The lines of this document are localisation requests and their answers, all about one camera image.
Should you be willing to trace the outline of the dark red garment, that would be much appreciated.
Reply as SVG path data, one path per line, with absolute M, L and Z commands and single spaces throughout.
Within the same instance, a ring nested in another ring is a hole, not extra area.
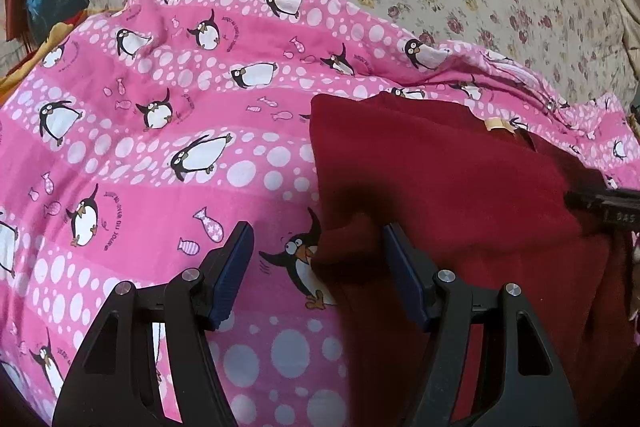
M 465 283 L 523 288 L 585 426 L 639 421 L 628 320 L 631 236 L 564 202 L 603 176 L 524 131 L 488 130 L 465 106 L 382 93 L 318 95 L 310 137 L 322 233 L 314 271 L 345 336 L 349 424 L 396 426 L 419 391 L 427 338 L 402 307 L 385 225 Z

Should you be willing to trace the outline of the pink penguin blanket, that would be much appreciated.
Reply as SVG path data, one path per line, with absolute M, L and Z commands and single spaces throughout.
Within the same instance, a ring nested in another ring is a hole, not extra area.
M 207 336 L 234 418 L 352 426 L 310 137 L 318 95 L 465 106 L 637 188 L 620 102 L 570 104 L 536 72 L 463 41 L 426 44 L 348 0 L 129 0 L 87 17 L 1 106 L 1 366 L 50 423 L 121 281 L 195 267 L 248 222 L 254 251 Z

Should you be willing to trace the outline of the yellow cloth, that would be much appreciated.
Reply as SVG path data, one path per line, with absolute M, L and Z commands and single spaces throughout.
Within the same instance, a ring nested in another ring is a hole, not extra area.
M 14 66 L 8 75 L 1 78 L 0 81 L 0 104 L 3 105 L 9 100 L 20 83 L 29 75 L 32 69 L 43 60 L 47 53 L 52 51 L 64 38 L 66 38 L 74 29 L 72 24 L 57 23 L 55 24 L 48 38 L 35 51 L 26 55 L 21 63 Z

